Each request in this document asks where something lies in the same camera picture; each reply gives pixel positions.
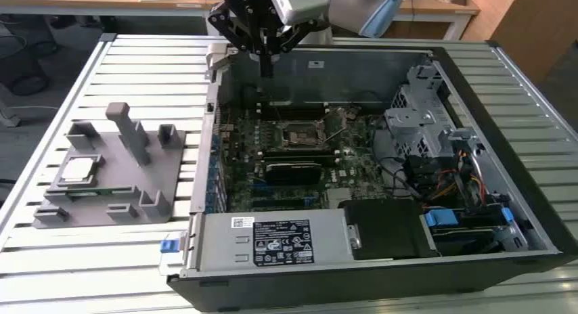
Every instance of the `white label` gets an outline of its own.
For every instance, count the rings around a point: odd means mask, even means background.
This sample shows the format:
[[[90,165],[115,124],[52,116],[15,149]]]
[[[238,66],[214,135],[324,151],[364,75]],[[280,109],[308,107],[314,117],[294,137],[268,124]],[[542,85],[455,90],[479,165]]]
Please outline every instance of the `white label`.
[[[231,218],[231,228],[251,228],[252,223],[255,223],[255,217]]]
[[[308,62],[308,67],[310,68],[323,68],[323,67],[326,67],[326,62],[320,61],[320,60],[312,60]]]
[[[202,8],[200,4],[178,4],[178,7]]]
[[[298,254],[298,257],[304,258],[307,256],[314,256],[314,253],[311,251],[302,251],[302,252],[295,252]]]

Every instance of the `blue tab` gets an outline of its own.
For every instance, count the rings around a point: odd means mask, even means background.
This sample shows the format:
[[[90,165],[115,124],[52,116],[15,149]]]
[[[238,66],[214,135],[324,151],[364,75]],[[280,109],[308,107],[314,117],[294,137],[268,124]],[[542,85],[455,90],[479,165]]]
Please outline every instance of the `blue tab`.
[[[179,253],[179,239],[160,241],[160,253]]]
[[[509,223],[514,221],[514,214],[510,208],[502,208],[502,215]]]
[[[427,226],[458,225],[458,218],[451,209],[431,209],[426,214]]]

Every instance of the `wooden desk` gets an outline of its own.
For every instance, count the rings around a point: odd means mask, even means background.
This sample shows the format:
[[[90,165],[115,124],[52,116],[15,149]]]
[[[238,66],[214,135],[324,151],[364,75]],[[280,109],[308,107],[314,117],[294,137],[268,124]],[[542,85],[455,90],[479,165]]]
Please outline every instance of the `wooden desk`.
[[[0,0],[0,13],[95,16],[203,16],[222,0]],[[451,23],[445,39],[459,39],[478,7],[437,0],[405,1],[397,21]],[[208,27],[211,35],[218,35]]]
[[[578,36],[578,0],[474,0],[482,8],[465,40],[498,42],[534,83]]]

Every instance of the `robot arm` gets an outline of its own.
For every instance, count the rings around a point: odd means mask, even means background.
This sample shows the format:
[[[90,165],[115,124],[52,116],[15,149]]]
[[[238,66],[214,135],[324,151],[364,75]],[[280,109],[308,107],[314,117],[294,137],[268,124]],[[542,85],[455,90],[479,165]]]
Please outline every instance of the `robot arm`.
[[[262,77],[272,77],[272,63],[280,53],[290,52],[308,33],[328,27],[319,17],[328,10],[330,1],[224,0],[211,10],[208,21],[235,47],[259,62]],[[387,6],[395,11],[399,3],[401,0]]]

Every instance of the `aluminum workbench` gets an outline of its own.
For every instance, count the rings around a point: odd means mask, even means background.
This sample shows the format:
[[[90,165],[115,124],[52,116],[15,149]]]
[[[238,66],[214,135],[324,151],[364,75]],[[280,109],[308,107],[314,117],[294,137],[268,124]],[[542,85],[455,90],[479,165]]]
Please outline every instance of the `aluminum workbench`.
[[[196,313],[159,272],[159,241],[188,224],[203,105],[206,52],[219,37],[119,35],[100,41],[0,210],[0,313]],[[336,39],[339,45],[442,45],[578,236],[578,136],[499,48],[486,43]],[[164,224],[39,230],[31,226],[69,142],[71,122],[104,117],[127,102],[146,130],[187,131],[174,220]],[[459,113],[459,106],[453,102]],[[575,313],[578,269],[570,263],[483,292],[272,309],[267,313]]]

